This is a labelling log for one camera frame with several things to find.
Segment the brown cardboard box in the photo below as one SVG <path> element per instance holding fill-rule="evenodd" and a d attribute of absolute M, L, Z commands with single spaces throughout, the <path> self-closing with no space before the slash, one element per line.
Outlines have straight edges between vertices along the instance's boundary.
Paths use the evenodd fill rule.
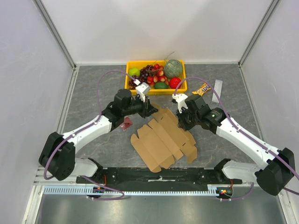
<path fill-rule="evenodd" d="M 178 127 L 178 119 L 170 109 L 154 106 L 158 112 L 131 135 L 131 145 L 152 173 L 168 169 L 183 156 L 188 164 L 192 163 L 198 151 L 194 137 Z"/>

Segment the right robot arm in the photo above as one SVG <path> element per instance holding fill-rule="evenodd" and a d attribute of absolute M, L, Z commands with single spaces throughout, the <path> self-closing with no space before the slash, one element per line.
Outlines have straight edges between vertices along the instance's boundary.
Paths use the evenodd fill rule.
<path fill-rule="evenodd" d="M 294 153 L 278 149 L 262 141 L 240 126 L 219 107 L 211 109 L 200 95 L 173 94 L 173 103 L 178 105 L 178 126 L 185 131 L 199 125 L 235 145 L 253 164 L 225 160 L 223 166 L 214 171 L 218 183 L 229 179 L 240 179 L 258 184 L 266 193 L 276 196 L 285 189 L 295 175 Z"/>

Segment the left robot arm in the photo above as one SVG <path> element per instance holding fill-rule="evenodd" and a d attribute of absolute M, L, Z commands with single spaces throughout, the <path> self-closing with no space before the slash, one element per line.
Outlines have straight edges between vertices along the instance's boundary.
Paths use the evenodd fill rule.
<path fill-rule="evenodd" d="M 99 183 L 103 177 L 101 165 L 91 158 L 77 158 L 77 152 L 119 127 L 126 116 L 139 114 L 146 118 L 156 112 L 158 109 L 147 96 L 137 94 L 133 97 L 131 91 L 119 90 L 114 100 L 93 120 L 67 133 L 53 132 L 48 136 L 38 160 L 44 167 L 44 179 L 62 181 L 70 176 L 86 176 L 91 183 Z"/>

